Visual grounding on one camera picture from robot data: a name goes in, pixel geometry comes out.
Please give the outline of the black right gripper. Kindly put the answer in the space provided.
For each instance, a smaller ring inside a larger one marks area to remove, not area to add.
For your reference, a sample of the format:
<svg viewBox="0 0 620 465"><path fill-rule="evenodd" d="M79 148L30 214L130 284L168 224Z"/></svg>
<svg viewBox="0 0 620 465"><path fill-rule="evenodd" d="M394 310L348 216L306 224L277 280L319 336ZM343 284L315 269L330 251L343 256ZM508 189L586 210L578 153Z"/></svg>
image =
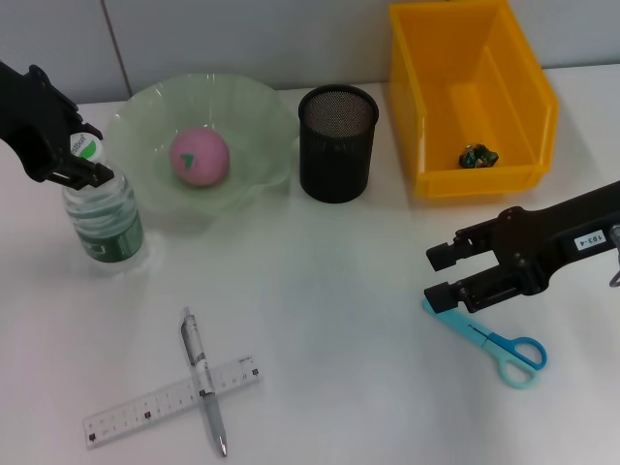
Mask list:
<svg viewBox="0 0 620 465"><path fill-rule="evenodd" d="M619 183L544 209L512 207L498 220L461 229L451 244L426 251L433 269L440 271L489 251L496 224L499 265L426 289L424 296L436 314L455 309L460 302L469 313L476 313L517 295L539 294L560 268L617 249Z"/></svg>

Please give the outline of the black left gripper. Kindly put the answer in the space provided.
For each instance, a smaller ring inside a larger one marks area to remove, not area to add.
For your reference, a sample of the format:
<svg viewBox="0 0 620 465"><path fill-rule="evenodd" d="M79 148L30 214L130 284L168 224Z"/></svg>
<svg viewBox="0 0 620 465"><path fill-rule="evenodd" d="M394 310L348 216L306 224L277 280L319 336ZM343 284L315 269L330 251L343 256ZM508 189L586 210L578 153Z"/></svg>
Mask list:
<svg viewBox="0 0 620 465"><path fill-rule="evenodd" d="M104 138L83 121L77 106L51 85L41 68L33 65L22 75L1 65L1 140L32 180L84 188L114 178L107 166L72 155L71 135L77 133Z"/></svg>

